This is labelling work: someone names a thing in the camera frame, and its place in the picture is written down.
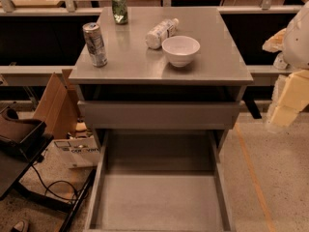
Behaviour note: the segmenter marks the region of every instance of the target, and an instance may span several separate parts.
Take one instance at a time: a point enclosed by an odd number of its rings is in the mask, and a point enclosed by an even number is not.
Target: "cabinet top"
[[[114,22],[104,8],[98,23],[108,63],[92,65],[87,47],[70,75],[74,84],[240,85],[252,82],[239,50],[215,7],[129,7],[126,25]],[[165,59],[162,49],[149,49],[146,34],[165,18],[177,18],[176,35],[196,39],[200,52],[183,69]]]

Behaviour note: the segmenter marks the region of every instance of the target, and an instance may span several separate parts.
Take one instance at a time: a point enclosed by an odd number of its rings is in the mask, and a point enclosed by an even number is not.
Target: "can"
[[[127,23],[126,0],[112,0],[112,10],[116,24]]]
[[[105,46],[100,27],[95,22],[83,25],[85,42],[92,60],[96,67],[102,67],[107,64]]]

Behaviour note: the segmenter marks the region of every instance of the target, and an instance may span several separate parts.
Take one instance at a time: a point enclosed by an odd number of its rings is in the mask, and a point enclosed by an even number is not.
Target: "black table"
[[[76,201],[72,204],[32,192],[19,182],[33,163],[42,157],[42,152],[52,139],[53,136],[51,134],[44,134],[37,140],[27,152],[28,160],[23,157],[13,158],[0,150],[0,201],[3,200],[12,189],[15,189],[27,200],[43,205],[49,209],[66,213],[67,217],[60,231],[68,231],[81,202],[85,198],[89,187],[93,184],[96,171],[91,171],[84,183],[82,191],[80,191]]]

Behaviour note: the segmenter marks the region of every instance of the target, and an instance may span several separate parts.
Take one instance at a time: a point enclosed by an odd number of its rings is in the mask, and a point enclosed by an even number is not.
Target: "green can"
[[[116,24],[127,23],[126,0],[112,0],[112,10]]]

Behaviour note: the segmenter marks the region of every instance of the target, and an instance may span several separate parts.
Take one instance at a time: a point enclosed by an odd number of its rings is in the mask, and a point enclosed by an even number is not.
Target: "cabinet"
[[[128,8],[99,24],[108,64],[83,49],[70,81],[101,161],[85,230],[234,231],[219,152],[252,77],[217,8]],[[201,49],[175,69],[145,36],[164,18]]]

